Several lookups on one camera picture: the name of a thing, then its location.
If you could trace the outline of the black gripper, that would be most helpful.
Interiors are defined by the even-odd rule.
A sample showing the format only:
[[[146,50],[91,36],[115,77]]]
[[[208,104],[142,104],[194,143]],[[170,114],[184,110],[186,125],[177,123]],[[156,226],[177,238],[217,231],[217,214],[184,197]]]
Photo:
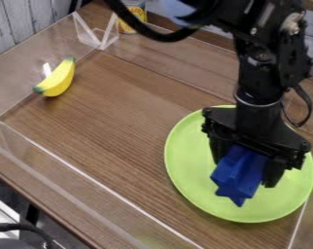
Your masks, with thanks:
[[[280,111],[217,106],[204,108],[202,117],[201,129],[209,137],[214,163],[221,162],[234,145],[271,157],[262,174],[265,188],[277,187],[288,170],[303,168],[312,144],[288,126]]]

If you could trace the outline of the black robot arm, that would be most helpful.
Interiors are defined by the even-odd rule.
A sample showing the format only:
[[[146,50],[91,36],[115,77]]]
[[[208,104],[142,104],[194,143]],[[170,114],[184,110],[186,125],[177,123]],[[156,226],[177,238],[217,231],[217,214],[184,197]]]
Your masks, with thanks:
[[[307,124],[285,110],[285,94],[296,91],[308,105],[312,98],[300,83],[309,78],[307,14],[297,0],[182,0],[192,7],[178,16],[194,25],[216,25],[234,36],[240,59],[237,107],[202,109],[202,131],[216,161],[242,145],[268,157],[262,185],[279,185],[288,170],[300,169],[312,150],[295,131]]]

